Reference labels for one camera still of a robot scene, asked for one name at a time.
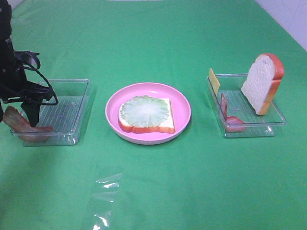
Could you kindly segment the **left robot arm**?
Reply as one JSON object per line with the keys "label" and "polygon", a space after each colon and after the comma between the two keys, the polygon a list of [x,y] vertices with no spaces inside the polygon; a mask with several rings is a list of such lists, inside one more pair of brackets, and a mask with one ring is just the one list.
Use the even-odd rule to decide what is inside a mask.
{"label": "left robot arm", "polygon": [[[21,102],[29,125],[39,122],[42,105],[57,105],[57,96],[49,81],[38,70],[41,67],[39,53],[16,51],[11,35],[12,8],[6,1],[0,2],[0,98],[5,104]],[[35,71],[47,86],[28,81],[25,70]]]}

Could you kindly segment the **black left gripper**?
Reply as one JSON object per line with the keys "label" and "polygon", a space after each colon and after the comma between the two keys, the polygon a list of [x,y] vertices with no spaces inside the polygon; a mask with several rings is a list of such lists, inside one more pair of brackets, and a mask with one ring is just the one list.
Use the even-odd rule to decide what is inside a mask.
{"label": "black left gripper", "polygon": [[42,101],[52,98],[51,86],[27,80],[23,62],[15,56],[10,37],[0,41],[0,97],[0,122],[4,116],[2,100],[6,103],[23,102],[21,108],[31,127],[36,127],[39,122]]}

